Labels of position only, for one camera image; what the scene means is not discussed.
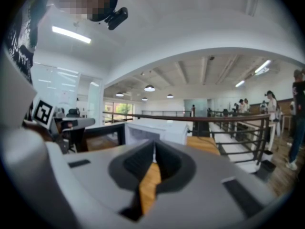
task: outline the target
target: white shirt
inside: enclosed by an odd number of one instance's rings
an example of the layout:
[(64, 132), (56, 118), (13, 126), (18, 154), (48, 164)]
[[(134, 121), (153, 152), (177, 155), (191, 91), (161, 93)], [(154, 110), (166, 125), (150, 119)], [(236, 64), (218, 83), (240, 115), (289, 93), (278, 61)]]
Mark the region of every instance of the white shirt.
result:
[(269, 119), (274, 120), (275, 119), (275, 111), (276, 111), (276, 100), (273, 98), (268, 102), (268, 113), (270, 114)]
[(239, 104), (238, 112), (239, 113), (244, 113), (246, 112), (247, 105), (246, 104)]
[(293, 110), (290, 110), (291, 115), (295, 115), (295, 102), (292, 101), (292, 102), (290, 103), (290, 106), (293, 107)]
[(250, 105), (249, 104), (244, 104), (244, 111), (245, 112), (250, 112)]

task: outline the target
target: ceiling beam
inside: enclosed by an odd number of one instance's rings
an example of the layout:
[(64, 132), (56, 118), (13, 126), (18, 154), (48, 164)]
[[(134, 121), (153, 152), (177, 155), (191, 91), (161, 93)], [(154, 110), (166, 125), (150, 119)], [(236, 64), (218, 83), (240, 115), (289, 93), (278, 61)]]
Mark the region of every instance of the ceiling beam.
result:
[(254, 71), (261, 66), (267, 59), (258, 57), (237, 79), (237, 82), (247, 79)]
[(201, 59), (201, 72), (200, 72), (200, 84), (205, 85), (206, 69), (208, 66), (208, 57)]
[[(145, 84), (145, 85), (152, 85), (151, 83), (149, 83), (149, 82), (147, 82), (147, 81), (144, 81), (144, 80), (142, 80), (142, 79), (140, 79), (140, 78), (138, 78), (138, 77), (136, 77), (136, 76), (133, 76), (132, 78), (135, 79), (135, 80), (137, 80), (137, 81), (139, 81), (139, 82), (141, 82), (141, 83), (143, 83), (143, 84)], [(157, 86), (154, 86), (154, 88), (155, 88), (156, 90), (161, 90), (161, 88), (160, 88), (160, 87), (157, 87)]]
[(216, 84), (220, 84), (224, 81), (224, 79), (227, 77), (227, 75), (230, 73), (230, 71), (233, 69), (233, 67), (236, 64), (236, 61), (238, 60), (238, 55), (233, 55), (229, 58), (227, 63), (225, 64), (223, 71), (220, 73)]
[(187, 84), (186, 74), (185, 74), (185, 72), (184, 72), (184, 70), (182, 68), (182, 62), (181, 61), (176, 62), (175, 66), (176, 66), (176, 68), (178, 70), (179, 75), (181, 76), (181, 78), (183, 80), (183, 83)]
[(170, 86), (173, 86), (173, 83), (171, 83), (167, 78), (165, 78), (164, 75), (162, 75), (158, 70), (153, 69), (153, 71), (162, 79), (166, 84), (169, 84)]
[(258, 7), (258, 0), (247, 0), (246, 10), (245, 10), (246, 15), (252, 17), (257, 15), (258, 12), (257, 7)]

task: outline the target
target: window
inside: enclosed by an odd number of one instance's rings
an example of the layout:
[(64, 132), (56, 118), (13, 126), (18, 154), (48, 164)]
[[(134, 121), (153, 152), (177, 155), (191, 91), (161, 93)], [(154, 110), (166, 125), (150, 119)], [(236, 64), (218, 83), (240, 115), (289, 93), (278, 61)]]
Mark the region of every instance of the window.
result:
[[(114, 112), (120, 114), (133, 114), (133, 104), (123, 104), (123, 103), (113, 103), (113, 102), (105, 102), (105, 112)], [(109, 125), (115, 122), (126, 121), (126, 119), (131, 119), (130, 116), (117, 115), (114, 114), (104, 114), (104, 124)]]

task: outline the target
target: person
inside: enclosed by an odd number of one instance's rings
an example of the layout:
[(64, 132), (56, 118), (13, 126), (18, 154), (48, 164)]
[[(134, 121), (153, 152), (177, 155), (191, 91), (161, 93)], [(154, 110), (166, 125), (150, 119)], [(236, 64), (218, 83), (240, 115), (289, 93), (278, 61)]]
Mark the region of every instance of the person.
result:
[[(68, 12), (76, 19), (89, 19), (97, 21), (103, 17), (104, 4), (109, 0), (27, 0), (17, 13), (11, 26), (4, 36), (4, 45), (10, 57), (16, 63), (21, 74), (32, 84), (31, 67), (38, 41), (39, 22), (45, 16), (51, 6), (57, 7), (63, 12)], [(33, 104), (31, 104), (25, 119), (31, 120)]]
[(192, 109), (191, 109), (191, 117), (195, 117), (195, 105), (193, 104)]
[[(267, 98), (269, 99), (268, 106), (267, 106), (269, 120), (276, 123), (275, 130), (276, 130), (276, 134), (279, 136), (281, 134), (281, 125), (280, 125), (281, 108), (272, 91), (270, 91), (270, 90), (267, 91), (265, 96), (267, 96)], [(269, 127), (268, 140), (267, 140), (268, 142), (270, 142), (270, 136), (271, 136), (271, 128)]]
[(305, 74), (305, 69), (302, 71), (295, 70), (295, 82), (292, 85), (296, 110), (296, 129), (294, 140), (288, 154), (288, 161), (286, 163), (286, 167), (291, 170), (297, 170), (295, 160), (305, 135), (305, 81), (303, 81), (303, 74)]
[(250, 105), (248, 99), (244, 99), (244, 107), (245, 107), (245, 113), (250, 112)]
[(296, 125), (296, 116), (295, 116), (295, 102), (290, 103), (290, 114), (291, 114), (291, 128), (290, 128), (290, 137), (295, 136), (295, 125)]
[(266, 112), (266, 101), (265, 100), (263, 100), (263, 102), (261, 103), (261, 105), (259, 106), (259, 112), (261, 113), (261, 114), (264, 114), (265, 112)]
[(244, 100), (243, 99), (239, 100), (238, 112), (239, 113), (244, 113), (245, 112), (245, 104), (244, 104)]

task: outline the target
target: fluorescent light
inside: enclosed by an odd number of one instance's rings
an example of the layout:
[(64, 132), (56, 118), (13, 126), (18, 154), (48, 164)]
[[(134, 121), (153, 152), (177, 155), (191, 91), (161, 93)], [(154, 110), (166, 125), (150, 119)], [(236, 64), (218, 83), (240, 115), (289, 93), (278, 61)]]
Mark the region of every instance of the fluorescent light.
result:
[(240, 83), (236, 84), (235, 87), (239, 87), (239, 86), (241, 86), (242, 84), (244, 84), (244, 81), (241, 81)]
[(50, 81), (46, 81), (46, 80), (38, 80), (38, 81), (40, 81), (40, 82), (48, 82), (48, 83), (51, 83)]
[(83, 41), (83, 42), (86, 42), (86, 43), (91, 42), (91, 39), (88, 38), (88, 37), (79, 35), (77, 33), (74, 33), (74, 32), (71, 32), (71, 31), (56, 27), (56, 26), (52, 26), (52, 30), (53, 30), (53, 32), (56, 32), (56, 33), (59, 33), (59, 34), (62, 34), (62, 35), (66, 35), (66, 36), (70, 36), (72, 38), (75, 38), (77, 40), (80, 40), (80, 41)]
[(72, 70), (68, 70), (68, 69), (65, 69), (65, 68), (61, 68), (61, 67), (57, 67), (57, 69), (62, 70), (62, 71), (69, 71), (69, 72), (72, 72), (72, 73), (78, 74), (78, 72), (77, 72), (77, 71), (72, 71)]
[(77, 75), (74, 75), (74, 74), (68, 74), (68, 73), (65, 73), (65, 72), (57, 72), (58, 74), (63, 74), (63, 75), (67, 75), (67, 76), (71, 76), (71, 77), (78, 77)]
[(255, 74), (256, 73), (258, 73), (258, 72), (260, 72), (261, 71), (261, 69), (263, 69), (263, 68), (265, 68), (268, 64), (270, 64), (271, 63), (271, 60), (267, 60), (265, 63), (263, 63), (256, 71), (254, 71), (255, 72)]
[(257, 72), (255, 75), (267, 73), (269, 70), (270, 70), (269, 68), (263, 68), (261, 71)]
[(97, 83), (91, 82), (90, 84), (94, 85), (94, 86), (100, 86)]
[(62, 85), (64, 85), (64, 86), (73, 86), (73, 87), (76, 87), (76, 85), (71, 85), (71, 84), (66, 84), (66, 83), (62, 83)]

